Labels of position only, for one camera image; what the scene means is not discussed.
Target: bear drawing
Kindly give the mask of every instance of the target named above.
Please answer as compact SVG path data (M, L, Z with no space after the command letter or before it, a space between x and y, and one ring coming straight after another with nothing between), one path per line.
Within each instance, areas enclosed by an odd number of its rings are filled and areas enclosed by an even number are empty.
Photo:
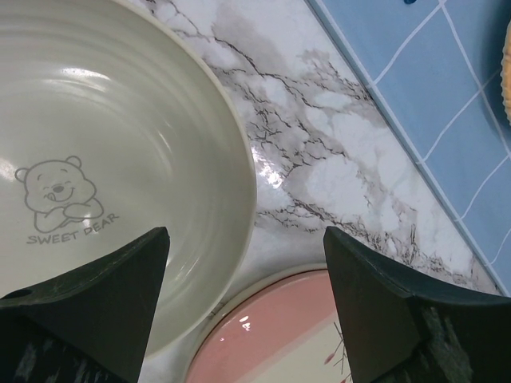
M15 176L25 185L25 205L34 212L34 226L41 233L103 214L94 198L96 187L85 178L76 156L19 168Z

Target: blue placemat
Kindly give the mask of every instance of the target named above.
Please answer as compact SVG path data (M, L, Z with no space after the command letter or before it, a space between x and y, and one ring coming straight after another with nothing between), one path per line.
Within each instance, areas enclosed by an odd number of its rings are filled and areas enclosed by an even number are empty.
M501 289L511 291L510 0L309 0Z

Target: bowl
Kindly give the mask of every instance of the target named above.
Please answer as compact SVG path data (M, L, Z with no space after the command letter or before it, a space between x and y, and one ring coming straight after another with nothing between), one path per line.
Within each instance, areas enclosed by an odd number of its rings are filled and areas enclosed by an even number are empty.
M232 103L125 1L6 0L0 25L0 295L166 226L153 354L218 303L252 233L255 173Z

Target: white marble countertop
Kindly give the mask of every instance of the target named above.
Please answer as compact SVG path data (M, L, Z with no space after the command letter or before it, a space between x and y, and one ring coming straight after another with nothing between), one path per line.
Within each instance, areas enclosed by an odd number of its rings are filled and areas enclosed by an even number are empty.
M208 63L250 137L258 214L223 302L324 261L328 225L436 278L496 292L304 0L132 1ZM180 382L197 332L146 361L140 382Z

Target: logo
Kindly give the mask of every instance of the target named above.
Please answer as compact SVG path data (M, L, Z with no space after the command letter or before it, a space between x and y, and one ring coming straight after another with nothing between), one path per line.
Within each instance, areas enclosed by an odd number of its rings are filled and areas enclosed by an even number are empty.
M34 213L34 227L40 233L104 213L96 198L96 186L85 177L76 156L19 168L15 176L25 185L25 205Z

